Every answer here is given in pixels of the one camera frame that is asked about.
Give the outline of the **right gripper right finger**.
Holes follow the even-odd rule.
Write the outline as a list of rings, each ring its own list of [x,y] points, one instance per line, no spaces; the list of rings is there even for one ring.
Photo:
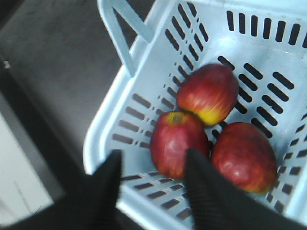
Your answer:
[[[187,150],[186,191],[198,230],[305,230],[247,196],[196,149]]]

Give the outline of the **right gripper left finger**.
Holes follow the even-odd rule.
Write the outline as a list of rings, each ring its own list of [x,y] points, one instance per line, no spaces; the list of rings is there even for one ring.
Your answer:
[[[104,163],[55,204],[6,226],[6,230],[119,230],[122,152],[111,151]]]

